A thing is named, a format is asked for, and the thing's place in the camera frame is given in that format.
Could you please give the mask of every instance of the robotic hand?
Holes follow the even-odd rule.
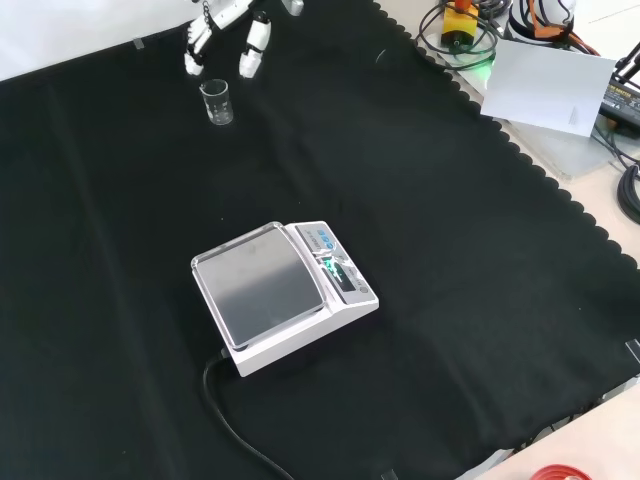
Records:
[[[271,37],[271,21],[264,12],[257,12],[253,17],[253,24],[247,37],[247,49],[240,55],[240,75],[253,78],[260,63],[262,54],[269,44]]]
[[[187,73],[200,75],[204,68],[204,55],[211,38],[235,25],[254,6],[257,0],[233,0],[233,2],[215,15],[209,10],[209,4],[204,0],[203,13],[189,25],[187,51],[184,54],[184,63]],[[302,13],[304,0],[282,0],[287,11],[294,16]],[[240,59],[240,74],[252,78],[262,61],[262,52],[269,43],[271,34],[271,22],[266,15],[257,15],[254,19],[247,50]]]
[[[191,22],[187,32],[187,51],[184,54],[187,73],[196,76],[202,73],[204,54],[211,38],[244,17],[255,2],[256,0],[234,0],[216,15],[211,15],[209,5],[205,1],[204,12]]]

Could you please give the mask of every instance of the electronic equipment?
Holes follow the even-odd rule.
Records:
[[[278,222],[198,255],[193,276],[240,375],[378,308],[324,222]]]
[[[600,114],[635,132],[640,131],[640,92],[611,80]]]
[[[455,48],[473,45],[478,29],[478,20],[461,12],[468,12],[477,17],[478,9],[471,3],[471,0],[455,0],[449,5],[455,8],[444,10],[440,44]]]

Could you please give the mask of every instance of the cable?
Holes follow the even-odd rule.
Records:
[[[564,23],[565,25],[567,25],[569,23],[569,19],[571,18],[571,10],[569,10],[564,3],[562,3],[562,0],[558,0],[558,4],[560,5],[560,8],[563,9],[565,11],[565,13],[567,14],[567,16],[565,17],[565,19],[562,21],[562,23]]]
[[[617,73],[613,74],[616,78],[620,79],[620,80],[624,80],[625,85],[631,85],[632,87],[640,90],[640,85],[638,85],[637,83],[633,83],[631,80],[627,80],[626,78],[624,78],[622,75],[619,75]]]
[[[217,419],[220,421],[222,426],[227,429],[229,434],[231,434],[231,437],[238,444],[240,444],[242,448],[244,448],[246,451],[248,451],[249,453],[257,457],[263,464],[269,467],[280,478],[283,478],[285,480],[294,480],[294,478],[291,475],[289,475],[284,468],[282,468],[280,465],[275,463],[269,457],[260,453],[254,447],[249,445],[240,435],[236,433],[236,431],[231,427],[231,425],[229,425],[229,422],[227,422],[226,418],[224,417],[224,414],[222,413],[222,410],[220,409],[218,402],[216,401],[216,398],[215,398],[216,377],[215,375],[213,376],[214,393],[212,393],[211,390],[209,389],[209,376],[215,371],[216,367],[218,367],[222,362],[226,361],[228,358],[229,358],[229,352],[226,349],[223,349],[218,355],[210,359],[204,368],[204,372],[202,373],[202,391],[207,404],[209,405],[213,413],[216,415]]]
[[[638,193],[636,192],[635,187],[635,181],[640,181],[640,160],[627,155],[618,148],[614,132],[611,132],[611,135],[607,137],[602,129],[597,125],[595,126],[595,129],[606,145],[597,137],[593,136],[593,138],[607,148],[607,150],[609,150],[609,152],[618,159],[625,169],[620,182],[618,182],[618,189],[616,191],[618,205],[620,205],[620,209],[630,220],[640,225],[640,198],[638,198]],[[624,158],[631,160],[634,163],[628,165],[627,162],[624,161]]]
[[[436,18],[438,18],[438,16],[443,13],[445,11],[446,8],[449,8],[451,10],[455,10],[457,13],[466,15],[468,17],[471,17],[473,19],[475,19],[478,22],[478,26],[480,28],[483,29],[483,33],[482,35],[480,35],[480,38],[478,38],[478,40],[476,40],[474,42],[473,45],[471,45],[470,47],[466,48],[466,49],[458,49],[457,51],[454,50],[443,50],[440,49],[434,45],[432,45],[424,36],[424,32],[429,28],[429,26],[431,26],[431,24],[436,20]],[[424,44],[430,49],[433,50],[435,52],[438,53],[442,53],[445,55],[461,55],[461,54],[465,54],[465,55],[487,55],[488,56],[486,58],[483,58],[482,60],[476,61],[476,62],[471,62],[471,63],[467,63],[464,65],[456,65],[456,66],[448,66],[448,65],[439,65],[437,63],[433,63],[431,61],[429,61],[429,63],[435,67],[438,68],[442,71],[444,70],[453,70],[453,71],[461,71],[461,70],[468,70],[471,68],[475,68],[475,67],[479,67],[481,65],[485,65],[487,63],[490,63],[494,60],[495,58],[495,49],[496,49],[496,45],[498,44],[498,39],[499,38],[503,38],[502,34],[493,26],[491,25],[491,22],[493,21],[493,14],[489,13],[489,18],[487,20],[480,18],[478,15],[474,15],[473,13],[470,12],[466,12],[466,11],[462,11],[462,10],[458,10],[455,7],[449,5],[448,3],[440,3],[436,6],[434,6],[433,8],[431,8],[431,10],[429,10],[424,17],[422,17],[422,20],[420,21],[420,27],[419,27],[419,31],[418,31],[418,36],[415,38],[414,40],[414,47],[416,48],[416,50],[418,51],[418,53],[420,54],[420,56],[422,56],[423,58],[426,57],[426,55],[422,52],[422,47],[420,46],[418,40],[421,39]],[[475,47],[477,47],[480,42],[484,39],[484,37],[486,35],[489,35],[489,37],[491,38],[491,45],[488,48],[485,48],[483,50],[474,50]]]

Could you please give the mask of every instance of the table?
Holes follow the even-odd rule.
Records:
[[[296,478],[450,479],[637,373],[635,265],[497,125],[369,0],[263,5],[263,81],[235,75],[248,24],[207,66],[229,129],[182,31],[0,91],[0,476],[262,478],[196,389],[222,342],[189,263],[274,219],[326,220],[384,302],[223,378],[230,422]]]
[[[422,16],[435,5],[436,0],[379,0],[381,8],[398,24],[405,27],[413,37],[418,32]],[[640,21],[640,7],[637,0],[627,0],[624,4],[603,7],[594,0],[581,0],[576,14],[577,31],[603,54],[615,58],[624,56],[637,42],[634,25]],[[472,100],[482,103],[482,96],[454,73],[454,79]],[[622,253],[633,257],[640,264],[640,225],[629,220],[617,204],[615,192],[620,180],[621,170],[612,163],[575,181],[567,181],[555,175],[545,165],[539,145],[528,144],[522,135],[508,122],[501,122],[503,131],[516,143],[523,153],[529,155],[534,163],[545,169],[547,176],[554,178],[560,188],[568,191],[573,200],[584,206],[585,212],[595,218],[595,223],[609,233],[610,240],[621,247]]]
[[[631,480],[640,471],[640,385],[562,427],[478,480],[525,480],[551,464],[596,479]]]

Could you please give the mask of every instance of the white wall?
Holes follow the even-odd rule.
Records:
[[[0,0],[0,80],[175,27],[201,9],[190,0]]]

